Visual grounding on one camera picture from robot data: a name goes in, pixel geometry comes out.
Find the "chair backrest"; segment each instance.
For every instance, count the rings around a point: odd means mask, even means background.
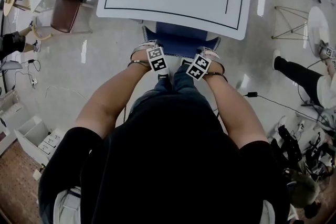
[[[200,30],[182,25],[167,24],[162,22],[156,23],[155,32],[158,34],[163,33],[186,38],[196,38],[204,41],[206,41],[206,37],[208,35],[208,32],[205,30]]]

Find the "wooden floor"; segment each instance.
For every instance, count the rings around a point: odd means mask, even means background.
[[[33,179],[35,169],[39,169],[38,163],[18,141],[0,157],[0,207],[13,223],[41,223],[36,203],[38,183]]]

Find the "tiled floor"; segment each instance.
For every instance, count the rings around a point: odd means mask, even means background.
[[[21,148],[18,141],[0,158],[0,205],[13,223],[37,224],[37,188],[33,172],[38,164]]]
[[[53,1],[45,0],[43,7],[52,7]],[[98,0],[89,0],[95,5]],[[222,42],[217,50],[223,59],[229,83],[238,88],[241,94],[257,91],[260,95],[281,104],[297,109],[301,105],[297,87],[282,74],[273,71],[271,67],[272,53],[280,49],[284,57],[303,66],[309,66],[318,59],[312,54],[307,43],[297,40],[272,40],[275,9],[274,6],[284,6],[309,11],[313,6],[319,6],[324,12],[329,28],[336,26],[336,9],[327,0],[322,4],[315,0],[266,0],[262,16],[257,14],[258,0],[251,0],[246,37],[242,41],[221,37]],[[285,29],[281,16],[275,20],[277,32]],[[301,23],[297,18],[288,15],[295,25]],[[30,12],[13,9],[5,20],[5,33],[22,30],[31,20]],[[29,84],[27,76],[10,71],[6,74],[7,85],[11,88],[16,82],[16,89],[27,106],[31,115],[39,114],[47,127],[68,129],[72,126],[79,111],[90,98],[94,90],[106,80],[123,70],[129,61],[133,48],[143,42],[141,24],[128,19],[98,18],[95,12],[84,9],[77,23],[85,27],[89,22],[92,34],[55,36],[43,41],[41,52],[35,55],[16,57],[21,61],[34,57],[41,63],[40,72],[30,66],[29,71],[38,80],[36,89]],[[153,29],[153,22],[144,22]],[[336,32],[330,31],[330,43],[335,45]],[[82,63],[81,53],[83,43],[87,43],[85,63]],[[178,59],[169,57],[171,69],[177,69]],[[324,64],[318,63],[313,70],[326,74]],[[127,106],[127,112],[136,98],[150,90],[156,83],[156,77],[148,73],[137,85]],[[204,81],[196,83],[211,106],[215,109],[214,97]],[[307,95],[301,89],[304,99]],[[248,99],[256,111],[267,133],[270,133],[278,120],[286,115],[288,129],[295,130],[300,121],[295,113],[282,106],[270,103],[262,98]],[[300,140],[300,146],[306,147],[316,131],[311,130],[312,124],[306,122],[306,131]]]

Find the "white drawer unit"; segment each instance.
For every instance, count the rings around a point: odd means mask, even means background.
[[[50,135],[43,121],[34,116],[14,130],[23,150],[39,164],[47,165],[65,133],[55,129]]]

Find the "black cable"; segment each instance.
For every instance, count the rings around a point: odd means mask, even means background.
[[[293,109],[293,108],[291,108],[291,107],[289,107],[289,106],[286,106],[286,105],[284,105],[284,104],[280,104],[280,103],[278,103],[278,102],[276,102],[276,101],[273,101],[273,100],[270,100],[270,99],[268,99],[268,98],[266,98],[266,97],[263,97],[263,96],[261,96],[261,95],[258,95],[258,93],[256,93],[256,92],[252,92],[252,93],[253,93],[253,96],[251,96],[251,94],[249,95],[249,93],[248,93],[248,94],[244,95],[244,97],[249,97],[249,98],[251,98],[251,97],[261,97],[261,98],[263,98],[263,99],[265,99],[265,100],[267,100],[267,101],[270,101],[270,102],[272,102],[272,103],[278,104],[278,105],[283,106],[283,107],[285,107],[285,108],[291,109],[291,110],[293,110],[293,111],[295,111],[295,112],[298,112],[298,113],[301,114],[301,115],[306,116],[307,118],[310,118],[310,119],[312,119],[312,120],[314,120],[314,121],[318,121],[318,122],[320,122],[320,123],[323,124],[323,122],[321,122],[319,119],[314,119],[313,117],[310,117],[310,116],[308,116],[308,115],[305,115],[305,114],[303,114],[302,112],[297,111],[297,110],[295,110],[295,109]]]

